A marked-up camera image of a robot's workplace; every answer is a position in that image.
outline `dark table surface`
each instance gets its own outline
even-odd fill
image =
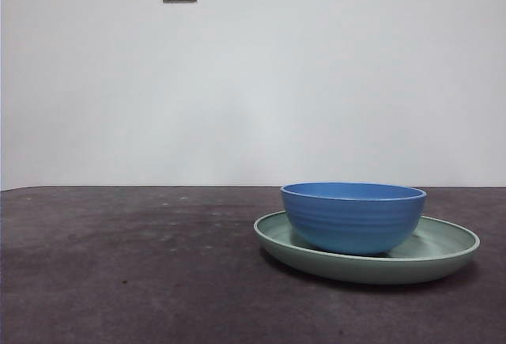
[[[331,281],[260,248],[276,187],[2,192],[2,343],[506,342],[506,188],[423,187],[481,238],[418,285]]]

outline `plate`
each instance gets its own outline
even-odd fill
[[[375,256],[341,255],[318,249],[292,229],[285,211],[254,224],[262,246],[298,270],[345,282],[401,285],[432,281],[464,267],[480,239],[460,225],[422,216],[404,243]]]

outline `bowl on plate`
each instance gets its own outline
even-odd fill
[[[295,183],[281,196],[290,224],[308,243],[348,255],[374,255],[406,240],[427,194],[379,183]]]

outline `white wall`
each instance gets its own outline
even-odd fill
[[[506,0],[2,0],[2,187],[506,186]]]

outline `bowl rim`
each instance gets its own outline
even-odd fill
[[[456,251],[453,253],[447,253],[446,255],[434,255],[434,256],[424,256],[424,257],[414,257],[414,258],[410,258],[410,257],[390,258],[390,257],[371,257],[371,256],[366,256],[366,255],[345,255],[342,253],[335,253],[332,251],[320,251],[318,249],[302,248],[302,247],[298,247],[293,244],[285,243],[285,242],[275,239],[271,236],[267,236],[267,234],[264,233],[260,229],[260,227],[259,227],[260,223],[262,221],[268,219],[269,217],[273,217],[273,216],[279,215],[279,214],[287,214],[287,213],[285,210],[283,210],[283,211],[273,212],[271,214],[267,214],[267,215],[259,217],[255,221],[255,223],[253,224],[253,228],[254,228],[257,236],[259,236],[259,237],[263,238],[264,240],[267,240],[271,243],[275,243],[276,245],[279,245],[281,247],[295,249],[297,251],[302,251],[302,252],[306,252],[308,254],[313,254],[313,255],[323,255],[323,256],[340,258],[340,259],[364,260],[364,261],[375,262],[375,263],[383,263],[383,262],[385,262],[385,263],[391,263],[391,262],[415,263],[415,262],[425,262],[425,261],[434,261],[434,260],[440,261],[440,260],[445,260],[445,259],[451,259],[454,257],[460,257],[463,255],[468,255],[468,254],[471,254],[471,253],[477,251],[477,249],[481,245],[481,241],[480,241],[480,238],[478,237],[478,235],[476,233],[474,233],[473,231],[471,231],[470,229],[467,229],[466,227],[463,227],[463,226],[458,225],[456,223],[452,223],[450,221],[445,221],[445,220],[441,220],[441,219],[436,219],[434,217],[421,215],[420,219],[424,218],[429,221],[435,221],[435,222],[438,222],[441,224],[450,225],[455,229],[459,229],[461,231],[464,231],[465,233],[467,233],[468,235],[470,235],[474,239],[474,243],[471,246],[469,246],[468,248],[464,249],[463,251]]]
[[[300,185],[307,185],[307,184],[362,184],[362,185],[371,185],[371,186],[388,186],[388,187],[397,187],[397,188],[403,188],[407,190],[414,190],[419,192],[419,195],[415,196],[405,196],[405,197],[399,197],[399,198],[339,198],[339,197],[332,197],[332,196],[317,196],[317,195],[310,195],[310,194],[304,194],[300,192],[294,192],[289,191],[286,188],[291,186],[300,186]],[[400,186],[398,184],[388,184],[388,183],[365,183],[365,182],[300,182],[300,183],[291,183],[286,184],[285,186],[280,187],[281,192],[284,192],[286,194],[296,195],[296,196],[304,196],[305,198],[316,198],[316,199],[329,199],[329,200],[347,200],[347,201],[355,201],[355,202],[384,202],[384,201],[398,201],[398,200],[412,200],[412,199],[420,199],[425,198],[427,196],[427,193],[423,190],[420,190],[419,188],[415,187],[407,187],[407,186]]]

